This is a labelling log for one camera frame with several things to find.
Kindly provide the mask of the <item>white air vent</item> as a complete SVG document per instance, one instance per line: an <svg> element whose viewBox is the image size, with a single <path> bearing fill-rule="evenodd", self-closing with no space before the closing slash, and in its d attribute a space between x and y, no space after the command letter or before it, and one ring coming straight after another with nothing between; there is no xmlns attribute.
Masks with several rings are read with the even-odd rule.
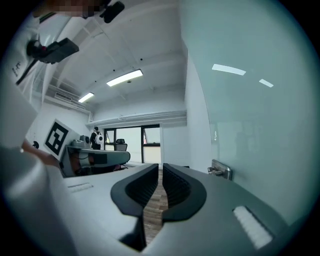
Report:
<svg viewBox="0 0 320 256"><path fill-rule="evenodd" d="M68 95L65 95L63 93L60 93L60 92L55 92L54 97L57 98L57 99L61 99L61 100L67 101L67 102L72 102L72 100L73 100L72 97L70 97Z"/></svg>

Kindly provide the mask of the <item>frosted glass door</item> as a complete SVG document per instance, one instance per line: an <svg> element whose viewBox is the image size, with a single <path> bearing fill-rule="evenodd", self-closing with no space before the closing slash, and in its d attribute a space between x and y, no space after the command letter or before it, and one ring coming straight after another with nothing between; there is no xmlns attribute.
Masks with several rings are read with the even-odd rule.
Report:
<svg viewBox="0 0 320 256"><path fill-rule="evenodd" d="M320 60L278 0L179 0L190 166L218 160L292 224L320 186Z"/></svg>

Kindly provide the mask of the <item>dark-framed window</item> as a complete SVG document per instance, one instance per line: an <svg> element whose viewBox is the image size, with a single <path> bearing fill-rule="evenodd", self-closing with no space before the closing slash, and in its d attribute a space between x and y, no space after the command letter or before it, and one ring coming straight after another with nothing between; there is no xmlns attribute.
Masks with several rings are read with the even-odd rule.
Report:
<svg viewBox="0 0 320 256"><path fill-rule="evenodd" d="M130 163L162 163L159 124L104 129L105 150L115 150L117 139L124 139L127 143L126 151L130 153Z"/></svg>

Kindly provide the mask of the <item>black chest-mounted screen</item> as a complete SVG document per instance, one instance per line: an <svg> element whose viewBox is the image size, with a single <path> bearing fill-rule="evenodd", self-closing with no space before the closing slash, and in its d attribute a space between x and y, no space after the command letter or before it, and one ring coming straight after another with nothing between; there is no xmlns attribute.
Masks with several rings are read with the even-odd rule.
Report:
<svg viewBox="0 0 320 256"><path fill-rule="evenodd" d="M46 46L41 53L40 61L46 64L59 63L79 50L79 47L73 41L65 38Z"/></svg>

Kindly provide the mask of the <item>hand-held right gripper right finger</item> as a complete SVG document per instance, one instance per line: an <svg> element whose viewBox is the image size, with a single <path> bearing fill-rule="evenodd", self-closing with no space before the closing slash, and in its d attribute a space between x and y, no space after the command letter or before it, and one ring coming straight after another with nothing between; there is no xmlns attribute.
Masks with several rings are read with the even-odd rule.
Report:
<svg viewBox="0 0 320 256"><path fill-rule="evenodd" d="M168 209L146 256L276 256L288 225L238 184L190 168L163 165Z"/></svg>

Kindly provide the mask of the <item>silver door lever handle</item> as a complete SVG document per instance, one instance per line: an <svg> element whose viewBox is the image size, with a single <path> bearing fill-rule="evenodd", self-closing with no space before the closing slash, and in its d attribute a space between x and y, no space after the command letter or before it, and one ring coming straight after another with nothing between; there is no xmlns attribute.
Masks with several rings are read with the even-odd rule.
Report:
<svg viewBox="0 0 320 256"><path fill-rule="evenodd" d="M210 175L214 175L217 177L222 177L226 180L231 181L233 179L233 171L226 164L213 159L211 161L211 166L207 168L207 171Z"/></svg>

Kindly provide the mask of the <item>short ceiling light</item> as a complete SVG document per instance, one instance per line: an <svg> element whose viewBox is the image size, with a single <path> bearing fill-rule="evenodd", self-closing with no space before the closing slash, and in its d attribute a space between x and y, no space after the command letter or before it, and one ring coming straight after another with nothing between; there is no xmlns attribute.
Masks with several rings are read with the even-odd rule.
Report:
<svg viewBox="0 0 320 256"><path fill-rule="evenodd" d="M78 102L79 103L84 103L85 101L87 101L88 99L92 98L94 96L94 94L92 92L88 92L86 95L84 95L83 97L81 97Z"/></svg>

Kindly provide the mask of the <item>black office chair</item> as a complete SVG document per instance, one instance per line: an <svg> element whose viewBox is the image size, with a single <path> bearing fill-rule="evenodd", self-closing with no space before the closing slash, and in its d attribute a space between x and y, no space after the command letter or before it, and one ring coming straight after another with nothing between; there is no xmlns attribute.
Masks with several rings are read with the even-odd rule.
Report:
<svg viewBox="0 0 320 256"><path fill-rule="evenodd" d="M125 142L123 138L118 138L114 145L115 151L126 151L128 148L128 144Z"/></svg>

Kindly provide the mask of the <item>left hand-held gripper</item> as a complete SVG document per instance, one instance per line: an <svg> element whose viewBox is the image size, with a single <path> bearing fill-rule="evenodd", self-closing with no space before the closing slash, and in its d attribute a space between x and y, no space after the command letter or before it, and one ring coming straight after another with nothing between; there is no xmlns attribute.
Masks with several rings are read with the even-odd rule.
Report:
<svg viewBox="0 0 320 256"><path fill-rule="evenodd" d="M59 170L66 177L86 174L86 169L94 166L93 150L90 148L73 147L72 141L78 140L79 134L63 122L55 119L50 126L43 146L47 153L53 155L59 161ZM131 159L128 151L99 151L99 165L110 167L123 165Z"/></svg>

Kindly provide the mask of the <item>long ceiling light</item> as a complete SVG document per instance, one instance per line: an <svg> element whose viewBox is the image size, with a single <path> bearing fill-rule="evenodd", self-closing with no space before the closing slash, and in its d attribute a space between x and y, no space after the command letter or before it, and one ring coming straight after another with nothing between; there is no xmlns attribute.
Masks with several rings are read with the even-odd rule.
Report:
<svg viewBox="0 0 320 256"><path fill-rule="evenodd" d="M113 87L115 85L121 84L123 82L131 81L132 79L142 77L142 76L143 76L143 72L140 69L137 69L137 70L131 71L129 73L126 73L124 75L121 75L117 78L114 78L114 79L108 81L106 84L109 87Z"/></svg>

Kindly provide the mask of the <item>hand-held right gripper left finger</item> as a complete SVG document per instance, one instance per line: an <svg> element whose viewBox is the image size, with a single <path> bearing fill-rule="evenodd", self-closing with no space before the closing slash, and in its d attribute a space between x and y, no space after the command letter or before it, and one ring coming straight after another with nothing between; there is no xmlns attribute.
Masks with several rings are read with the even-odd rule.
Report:
<svg viewBox="0 0 320 256"><path fill-rule="evenodd" d="M158 186L158 164L64 178L47 169L54 204L77 251L143 251L143 211Z"/></svg>

